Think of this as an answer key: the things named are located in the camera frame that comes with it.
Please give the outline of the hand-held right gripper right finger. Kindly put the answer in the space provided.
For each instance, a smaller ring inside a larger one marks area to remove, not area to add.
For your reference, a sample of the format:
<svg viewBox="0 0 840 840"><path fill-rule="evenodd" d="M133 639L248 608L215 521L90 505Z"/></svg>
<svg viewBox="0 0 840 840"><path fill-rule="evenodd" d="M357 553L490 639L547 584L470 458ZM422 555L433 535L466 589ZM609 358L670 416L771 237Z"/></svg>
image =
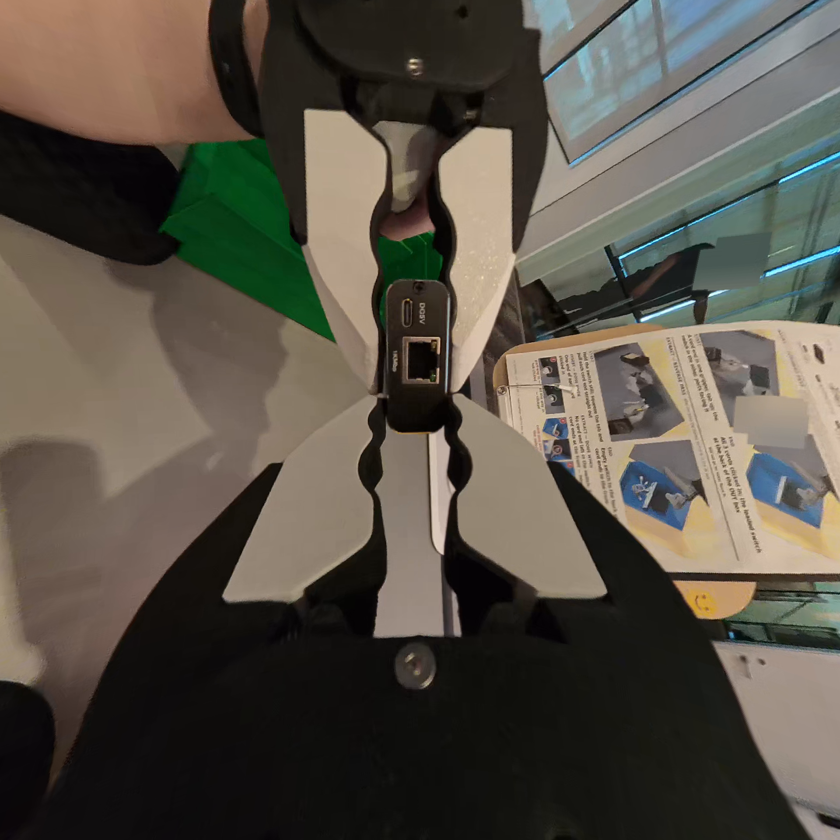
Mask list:
<svg viewBox="0 0 840 840"><path fill-rule="evenodd" d="M452 396L450 416L447 535L538 597L603 597L606 585L544 458L464 395Z"/></svg>

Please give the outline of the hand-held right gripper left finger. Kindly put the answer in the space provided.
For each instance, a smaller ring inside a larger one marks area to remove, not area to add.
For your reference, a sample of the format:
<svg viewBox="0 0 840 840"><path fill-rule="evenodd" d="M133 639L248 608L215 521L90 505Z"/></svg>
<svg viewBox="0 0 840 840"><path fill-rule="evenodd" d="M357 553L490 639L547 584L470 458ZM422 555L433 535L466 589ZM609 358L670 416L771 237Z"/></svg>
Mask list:
<svg viewBox="0 0 840 840"><path fill-rule="evenodd" d="M367 395L285 459L224 591L226 603L286 602L375 535L385 400Z"/></svg>

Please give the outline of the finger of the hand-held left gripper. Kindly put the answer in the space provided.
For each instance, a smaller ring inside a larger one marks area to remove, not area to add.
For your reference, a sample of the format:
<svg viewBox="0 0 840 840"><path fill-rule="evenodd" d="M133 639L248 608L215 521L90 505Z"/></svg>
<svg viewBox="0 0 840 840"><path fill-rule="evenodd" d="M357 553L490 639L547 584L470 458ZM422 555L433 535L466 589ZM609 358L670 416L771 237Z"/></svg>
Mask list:
<svg viewBox="0 0 840 840"><path fill-rule="evenodd" d="M336 344L365 390L376 395L381 339L374 293L381 266L372 225L386 208L390 156L382 139L346 112L307 109L303 127L303 255Z"/></svg>
<svg viewBox="0 0 840 840"><path fill-rule="evenodd" d="M480 360L513 271L511 130L475 128L441 153L437 194L452 235L447 392L456 393Z"/></svg>

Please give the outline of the black network switch box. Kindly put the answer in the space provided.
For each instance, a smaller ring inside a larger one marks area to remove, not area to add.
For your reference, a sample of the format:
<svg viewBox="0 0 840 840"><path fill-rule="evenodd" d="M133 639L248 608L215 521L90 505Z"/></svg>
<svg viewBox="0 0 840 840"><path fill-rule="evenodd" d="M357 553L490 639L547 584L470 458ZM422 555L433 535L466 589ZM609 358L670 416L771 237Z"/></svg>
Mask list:
<svg viewBox="0 0 840 840"><path fill-rule="evenodd" d="M448 417L452 301L437 280L397 280L385 294L382 393L399 434L431 434Z"/></svg>

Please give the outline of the person's left forearm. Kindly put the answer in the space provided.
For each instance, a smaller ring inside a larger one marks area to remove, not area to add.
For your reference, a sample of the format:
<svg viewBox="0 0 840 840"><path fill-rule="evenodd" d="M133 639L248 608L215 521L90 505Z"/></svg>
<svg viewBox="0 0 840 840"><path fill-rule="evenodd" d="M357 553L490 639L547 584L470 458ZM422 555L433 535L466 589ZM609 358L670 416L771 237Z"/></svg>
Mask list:
<svg viewBox="0 0 840 840"><path fill-rule="evenodd" d="M2 112L118 144L248 139L218 88L211 5L2 1Z"/></svg>

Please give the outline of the person's left hand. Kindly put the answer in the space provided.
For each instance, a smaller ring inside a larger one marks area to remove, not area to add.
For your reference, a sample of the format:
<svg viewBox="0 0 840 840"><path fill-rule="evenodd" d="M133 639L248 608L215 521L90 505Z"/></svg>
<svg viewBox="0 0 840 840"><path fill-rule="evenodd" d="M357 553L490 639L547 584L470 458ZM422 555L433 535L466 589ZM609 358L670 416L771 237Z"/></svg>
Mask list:
<svg viewBox="0 0 840 840"><path fill-rule="evenodd" d="M391 211L385 215L379 227L379 235L398 242L425 235L434 229L434 222L428 213L427 198L423 194L407 209L399 213Z"/></svg>

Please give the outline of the green panel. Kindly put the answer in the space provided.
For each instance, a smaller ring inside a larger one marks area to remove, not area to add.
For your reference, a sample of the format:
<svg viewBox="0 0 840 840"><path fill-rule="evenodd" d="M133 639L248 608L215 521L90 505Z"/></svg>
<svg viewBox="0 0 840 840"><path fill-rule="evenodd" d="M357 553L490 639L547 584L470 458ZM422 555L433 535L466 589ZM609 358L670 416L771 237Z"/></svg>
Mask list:
<svg viewBox="0 0 840 840"><path fill-rule="evenodd" d="M263 140L190 145L161 231L185 263L334 340Z"/></svg>

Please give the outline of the printed instruction sheet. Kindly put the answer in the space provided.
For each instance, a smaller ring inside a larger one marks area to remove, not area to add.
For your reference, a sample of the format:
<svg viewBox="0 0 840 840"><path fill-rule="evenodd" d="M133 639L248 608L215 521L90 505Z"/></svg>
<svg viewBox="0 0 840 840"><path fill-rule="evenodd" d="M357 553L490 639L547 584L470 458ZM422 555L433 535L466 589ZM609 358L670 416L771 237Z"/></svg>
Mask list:
<svg viewBox="0 0 840 840"><path fill-rule="evenodd" d="M502 418L676 579L836 581L838 327L610 329L510 352Z"/></svg>

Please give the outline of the black wristband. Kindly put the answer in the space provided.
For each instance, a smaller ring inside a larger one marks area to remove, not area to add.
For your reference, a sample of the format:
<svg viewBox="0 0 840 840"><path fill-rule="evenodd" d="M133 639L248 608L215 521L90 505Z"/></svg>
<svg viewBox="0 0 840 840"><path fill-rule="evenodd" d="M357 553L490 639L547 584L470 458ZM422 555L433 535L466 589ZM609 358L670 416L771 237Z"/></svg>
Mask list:
<svg viewBox="0 0 840 840"><path fill-rule="evenodd" d="M248 135L265 138L255 72L247 51L246 1L212 1L207 18L209 54L229 116Z"/></svg>

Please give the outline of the glass window panel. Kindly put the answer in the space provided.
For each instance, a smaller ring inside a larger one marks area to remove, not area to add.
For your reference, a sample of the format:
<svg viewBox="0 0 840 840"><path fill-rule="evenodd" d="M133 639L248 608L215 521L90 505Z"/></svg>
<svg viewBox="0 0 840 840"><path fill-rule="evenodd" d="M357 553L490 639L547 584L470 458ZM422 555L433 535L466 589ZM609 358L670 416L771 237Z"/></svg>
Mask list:
<svg viewBox="0 0 840 840"><path fill-rule="evenodd" d="M648 119L659 139L838 32L838 2L531 1L570 164Z"/></svg>
<svg viewBox="0 0 840 840"><path fill-rule="evenodd" d="M707 323L838 322L839 153L828 140L725 185L609 246L624 274L690 245L770 234L758 286L710 295Z"/></svg>

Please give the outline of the wooden board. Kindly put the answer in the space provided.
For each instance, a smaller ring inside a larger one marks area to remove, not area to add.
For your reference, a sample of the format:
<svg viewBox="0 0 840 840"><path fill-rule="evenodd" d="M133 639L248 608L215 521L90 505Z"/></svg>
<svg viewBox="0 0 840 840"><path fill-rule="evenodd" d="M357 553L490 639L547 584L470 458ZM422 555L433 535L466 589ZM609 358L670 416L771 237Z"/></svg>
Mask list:
<svg viewBox="0 0 840 840"><path fill-rule="evenodd" d="M651 334L660 334L666 328L656 324L634 324L623 325L593 332L569 335L559 338L551 338L543 341L523 343L510 348L496 362L492 372L492 384L495 389L508 386L508 368L504 361L509 355L538 353L539 355L552 355L561 351L583 348L591 350L598 342L618 341L648 337ZM671 577L676 589L682 594L688 588L697 588L709 591L717 603L718 616L715 620L721 620L741 611L751 603L756 592L755 581L732 581L723 580L717 576L712 580L688 580L679 577Z"/></svg>

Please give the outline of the black textured pad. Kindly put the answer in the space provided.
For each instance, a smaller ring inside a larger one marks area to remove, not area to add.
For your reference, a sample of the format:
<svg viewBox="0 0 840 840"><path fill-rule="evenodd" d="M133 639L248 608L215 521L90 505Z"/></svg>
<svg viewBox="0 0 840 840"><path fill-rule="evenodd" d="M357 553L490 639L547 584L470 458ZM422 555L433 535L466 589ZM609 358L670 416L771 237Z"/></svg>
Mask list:
<svg viewBox="0 0 840 840"><path fill-rule="evenodd" d="M158 148L88 140L1 114L1 215L93 255L154 266L181 182Z"/></svg>

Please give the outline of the white panel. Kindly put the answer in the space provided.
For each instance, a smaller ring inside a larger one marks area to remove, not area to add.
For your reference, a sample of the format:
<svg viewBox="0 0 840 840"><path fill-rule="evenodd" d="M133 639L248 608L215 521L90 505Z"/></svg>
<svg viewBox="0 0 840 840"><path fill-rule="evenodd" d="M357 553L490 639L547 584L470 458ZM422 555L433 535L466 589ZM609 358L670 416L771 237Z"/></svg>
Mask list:
<svg viewBox="0 0 840 840"><path fill-rule="evenodd" d="M838 839L839 653L714 642L752 736L811 838Z"/></svg>

